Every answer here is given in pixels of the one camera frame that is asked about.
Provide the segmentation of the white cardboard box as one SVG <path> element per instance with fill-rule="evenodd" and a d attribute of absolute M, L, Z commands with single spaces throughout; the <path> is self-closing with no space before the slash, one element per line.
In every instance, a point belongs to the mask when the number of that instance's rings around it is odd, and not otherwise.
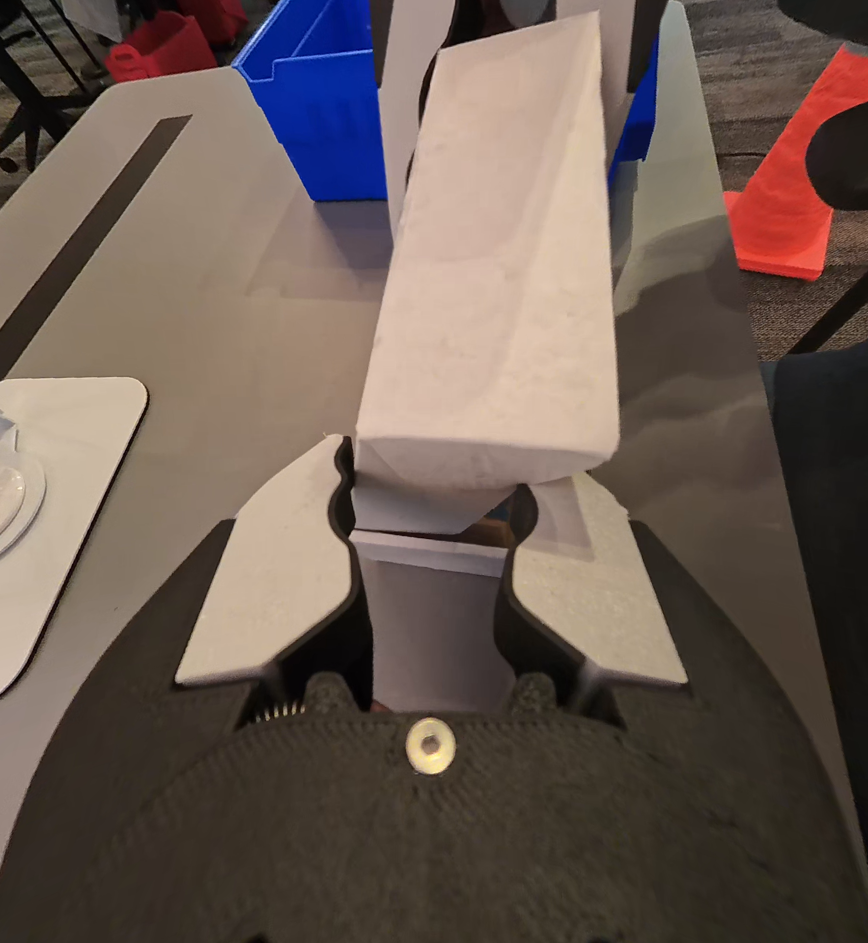
<path fill-rule="evenodd" d="M 440 50 L 357 418 L 358 550 L 457 540 L 619 442 L 600 16 Z"/>

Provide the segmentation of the orange traffic cone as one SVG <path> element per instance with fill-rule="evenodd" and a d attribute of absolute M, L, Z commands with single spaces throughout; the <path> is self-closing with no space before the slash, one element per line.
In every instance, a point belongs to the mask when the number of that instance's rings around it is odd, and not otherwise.
<path fill-rule="evenodd" d="M 745 272 L 813 281 L 823 272 L 833 210 L 815 193 L 805 155 L 819 127 L 868 101 L 868 47 L 845 43 L 740 193 L 724 195 Z"/>

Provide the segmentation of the person's dark clothing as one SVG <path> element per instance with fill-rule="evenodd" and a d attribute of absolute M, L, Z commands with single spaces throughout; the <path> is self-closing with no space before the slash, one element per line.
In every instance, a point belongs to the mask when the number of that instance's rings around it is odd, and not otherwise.
<path fill-rule="evenodd" d="M 868 340 L 762 377 L 868 859 Z"/>

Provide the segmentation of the black office chair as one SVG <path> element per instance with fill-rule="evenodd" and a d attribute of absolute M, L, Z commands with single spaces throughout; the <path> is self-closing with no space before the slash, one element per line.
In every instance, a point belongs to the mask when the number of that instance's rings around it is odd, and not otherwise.
<path fill-rule="evenodd" d="M 50 6 L 89 59 L 93 68 L 92 77 L 90 80 L 81 77 L 25 2 L 0 1 L 0 81 L 18 101 L 15 112 L 0 134 L 0 170 L 5 173 L 19 170 L 19 164 L 6 154 L 18 138 L 23 138 L 25 142 L 27 171 L 34 171 L 38 162 L 40 135 L 45 133 L 53 142 L 61 141 L 72 125 L 74 112 L 86 110 L 106 89 L 103 78 L 107 71 L 104 66 L 67 19 L 58 2 L 50 2 Z M 47 47 L 71 79 L 76 88 L 74 92 L 59 95 L 43 93 L 16 63 L 9 48 L 31 39 L 39 39 Z"/>
<path fill-rule="evenodd" d="M 868 47 L 868 1 L 779 1 L 781 12 L 808 28 Z M 868 102 L 846 106 L 813 135 L 805 169 L 816 195 L 843 211 L 868 210 Z M 789 350 L 812 353 L 868 304 L 868 271 Z"/>

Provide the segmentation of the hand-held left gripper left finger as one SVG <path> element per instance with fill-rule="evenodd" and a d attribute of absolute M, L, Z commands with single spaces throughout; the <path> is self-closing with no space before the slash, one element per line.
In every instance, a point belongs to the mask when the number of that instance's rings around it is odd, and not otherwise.
<path fill-rule="evenodd" d="M 312 676 L 344 678 L 372 703 L 373 634 L 357 551 L 354 447 L 329 435 L 239 510 L 175 682 L 253 681 L 276 703 L 303 701 Z"/>

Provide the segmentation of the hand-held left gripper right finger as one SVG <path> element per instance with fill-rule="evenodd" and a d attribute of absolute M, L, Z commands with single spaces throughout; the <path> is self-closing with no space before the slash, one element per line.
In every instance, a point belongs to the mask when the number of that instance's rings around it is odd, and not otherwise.
<path fill-rule="evenodd" d="M 611 686 L 678 690 L 687 672 L 625 509 L 587 473 L 520 485 L 499 588 L 499 654 L 566 709 Z"/>

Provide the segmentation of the blue plastic bin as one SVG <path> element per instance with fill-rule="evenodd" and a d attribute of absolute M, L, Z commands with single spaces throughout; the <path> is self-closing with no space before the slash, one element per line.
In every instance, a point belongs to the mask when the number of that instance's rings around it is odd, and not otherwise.
<path fill-rule="evenodd" d="M 667 2 L 278 2 L 233 68 L 247 82 L 315 202 L 380 201 L 397 194 L 393 157 L 383 156 L 380 95 L 396 13 L 432 40 L 409 54 L 423 75 L 404 82 L 422 117 L 441 49 L 585 12 L 600 16 L 607 180 L 643 159 L 655 115 L 660 24 Z"/>

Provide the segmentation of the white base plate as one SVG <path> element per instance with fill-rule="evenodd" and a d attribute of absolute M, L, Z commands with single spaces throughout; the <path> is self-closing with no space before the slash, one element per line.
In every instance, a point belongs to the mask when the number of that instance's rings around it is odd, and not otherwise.
<path fill-rule="evenodd" d="M 34 522 L 0 556 L 0 696 L 37 648 L 147 405 L 145 385 L 129 377 L 0 382 L 19 450 L 46 478 Z"/>

